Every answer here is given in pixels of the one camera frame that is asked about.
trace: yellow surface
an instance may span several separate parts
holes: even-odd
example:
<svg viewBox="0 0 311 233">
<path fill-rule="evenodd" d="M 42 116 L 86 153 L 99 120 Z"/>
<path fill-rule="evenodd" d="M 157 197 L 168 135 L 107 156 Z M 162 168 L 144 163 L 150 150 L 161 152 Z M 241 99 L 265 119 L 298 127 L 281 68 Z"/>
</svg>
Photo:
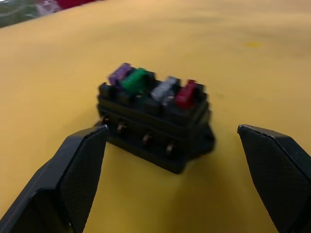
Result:
<svg viewBox="0 0 311 233">
<path fill-rule="evenodd" d="M 0 30 L 0 215 L 65 137 L 98 120 L 120 63 L 207 86 L 216 150 L 174 175 L 110 144 L 86 233 L 276 233 L 239 124 L 311 152 L 311 4 L 107 0 Z"/>
</svg>

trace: red fuse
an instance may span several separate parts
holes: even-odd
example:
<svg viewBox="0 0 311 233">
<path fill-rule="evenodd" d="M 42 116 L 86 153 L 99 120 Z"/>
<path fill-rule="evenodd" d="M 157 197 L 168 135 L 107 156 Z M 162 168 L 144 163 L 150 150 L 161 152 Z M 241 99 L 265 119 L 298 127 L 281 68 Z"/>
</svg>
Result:
<svg viewBox="0 0 311 233">
<path fill-rule="evenodd" d="M 184 86 L 175 98 L 175 103 L 181 109 L 190 108 L 192 105 L 192 96 L 195 88 L 197 87 L 197 83 L 195 80 L 188 80 L 186 86 Z"/>
</svg>

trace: blade fuse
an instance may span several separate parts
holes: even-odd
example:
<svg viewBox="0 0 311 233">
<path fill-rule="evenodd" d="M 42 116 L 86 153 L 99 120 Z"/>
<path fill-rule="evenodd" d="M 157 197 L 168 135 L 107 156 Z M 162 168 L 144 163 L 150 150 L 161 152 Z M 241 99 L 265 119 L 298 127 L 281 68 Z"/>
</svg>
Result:
<svg viewBox="0 0 311 233">
<path fill-rule="evenodd" d="M 117 88 L 121 88 L 119 82 L 126 78 L 126 75 L 133 68 L 129 63 L 123 63 L 118 69 L 115 70 L 110 76 L 109 81 L 111 85 L 114 85 Z"/>
<path fill-rule="evenodd" d="M 184 86 L 175 98 L 176 105 L 181 109 L 190 108 L 192 105 L 192 96 L 197 83 L 195 80 L 188 80 L 187 85 Z"/>
<path fill-rule="evenodd" d="M 132 95 L 137 95 L 145 89 L 146 82 L 145 76 L 147 72 L 143 68 L 138 68 L 133 73 L 131 73 L 126 79 L 121 81 L 121 86 L 123 89 Z"/>
<path fill-rule="evenodd" d="M 172 94 L 172 86 L 177 82 L 177 78 L 169 76 L 166 81 L 160 83 L 150 92 L 150 96 L 156 101 L 163 101 L 168 95 Z"/>
</svg>

